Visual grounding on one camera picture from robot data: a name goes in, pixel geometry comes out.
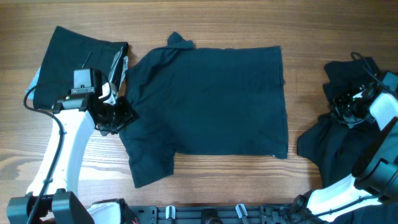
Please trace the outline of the dark green t-shirt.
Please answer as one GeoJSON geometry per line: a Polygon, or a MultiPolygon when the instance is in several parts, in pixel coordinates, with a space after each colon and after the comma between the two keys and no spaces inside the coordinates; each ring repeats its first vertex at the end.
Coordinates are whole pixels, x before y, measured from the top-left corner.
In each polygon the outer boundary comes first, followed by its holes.
{"type": "Polygon", "coordinates": [[[180,34],[126,72],[138,119],[120,132],[137,188],[174,172],[174,155],[285,159],[289,135],[279,46],[198,48],[180,34]]]}

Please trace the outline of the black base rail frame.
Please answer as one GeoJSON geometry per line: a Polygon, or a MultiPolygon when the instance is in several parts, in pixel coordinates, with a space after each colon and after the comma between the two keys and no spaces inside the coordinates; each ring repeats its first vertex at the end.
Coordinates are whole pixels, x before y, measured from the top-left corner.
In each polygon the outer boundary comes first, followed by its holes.
{"type": "Polygon", "coordinates": [[[122,208],[127,208],[127,218],[123,223],[140,224],[282,224],[282,223],[323,223],[318,217],[312,217],[306,211],[293,212],[290,204],[262,204],[258,206],[214,207],[167,207],[128,206],[122,199],[110,199],[110,202],[120,202],[122,208]]]}

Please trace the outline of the pile of dark clothes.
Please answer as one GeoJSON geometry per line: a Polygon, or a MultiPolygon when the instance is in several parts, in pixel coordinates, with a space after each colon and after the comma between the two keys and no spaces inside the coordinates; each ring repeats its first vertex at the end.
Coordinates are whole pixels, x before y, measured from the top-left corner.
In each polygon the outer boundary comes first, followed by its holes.
{"type": "MultiPolygon", "coordinates": [[[[365,61],[333,61],[324,66],[330,82],[323,89],[328,101],[334,97],[373,81],[368,72],[379,68],[371,57],[365,61]]],[[[376,123],[365,121],[354,128],[341,124],[329,112],[297,139],[297,154],[316,164],[326,188],[351,173],[361,151],[380,133],[376,123]]],[[[335,223],[397,223],[397,204],[367,206],[335,219],[335,223]]]]}

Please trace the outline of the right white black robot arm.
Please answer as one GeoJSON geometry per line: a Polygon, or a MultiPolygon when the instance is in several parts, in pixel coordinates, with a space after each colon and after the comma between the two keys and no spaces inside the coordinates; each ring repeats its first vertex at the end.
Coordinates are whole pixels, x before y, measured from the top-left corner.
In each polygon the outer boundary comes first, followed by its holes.
{"type": "Polygon", "coordinates": [[[330,75],[331,111],[297,141],[319,168],[323,187],[299,195],[294,223],[397,222],[397,77],[330,75]]]}

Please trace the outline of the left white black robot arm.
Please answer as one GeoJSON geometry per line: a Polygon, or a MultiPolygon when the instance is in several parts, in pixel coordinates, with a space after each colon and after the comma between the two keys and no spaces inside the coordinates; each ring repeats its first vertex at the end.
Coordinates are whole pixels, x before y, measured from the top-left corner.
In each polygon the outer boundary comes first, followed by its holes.
{"type": "Polygon", "coordinates": [[[54,223],[134,223],[123,199],[95,202],[85,208],[78,199],[78,180],[86,145],[94,131],[117,134],[138,115],[124,97],[113,104],[103,96],[108,78],[92,68],[74,71],[73,87],[60,96],[52,112],[53,129],[44,159],[23,197],[10,199],[11,223],[42,223],[48,213],[54,223]]]}

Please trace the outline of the white folded cloth underneath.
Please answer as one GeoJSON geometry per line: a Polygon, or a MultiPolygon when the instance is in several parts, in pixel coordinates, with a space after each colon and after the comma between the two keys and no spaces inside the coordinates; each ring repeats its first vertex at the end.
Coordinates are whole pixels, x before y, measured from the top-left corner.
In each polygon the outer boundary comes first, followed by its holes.
{"type": "MultiPolygon", "coordinates": [[[[122,59],[121,54],[119,54],[119,55],[115,56],[113,63],[111,64],[112,66],[111,66],[111,71],[109,72],[109,75],[108,75],[108,80],[110,83],[112,83],[116,86],[117,93],[118,93],[119,89],[121,88],[122,82],[125,79],[128,62],[129,62],[129,57],[127,55],[124,56],[122,59]]],[[[25,91],[25,94],[30,89],[32,89],[33,87],[35,87],[38,84],[38,80],[40,78],[40,69],[41,69],[41,67],[39,67],[38,71],[36,72],[29,87],[25,91]]],[[[29,94],[28,99],[33,100],[34,94],[35,94],[35,90],[29,94]]]]}

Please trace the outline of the folded dark green garment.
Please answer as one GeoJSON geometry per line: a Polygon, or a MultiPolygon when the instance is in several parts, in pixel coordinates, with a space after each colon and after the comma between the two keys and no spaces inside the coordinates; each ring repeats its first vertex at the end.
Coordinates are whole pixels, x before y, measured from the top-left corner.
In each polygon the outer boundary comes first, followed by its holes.
{"type": "Polygon", "coordinates": [[[61,95],[73,87],[73,72],[81,68],[100,70],[108,77],[113,92],[119,91],[126,68],[127,42],[108,42],[56,27],[40,66],[34,108],[49,110],[61,95]]]}

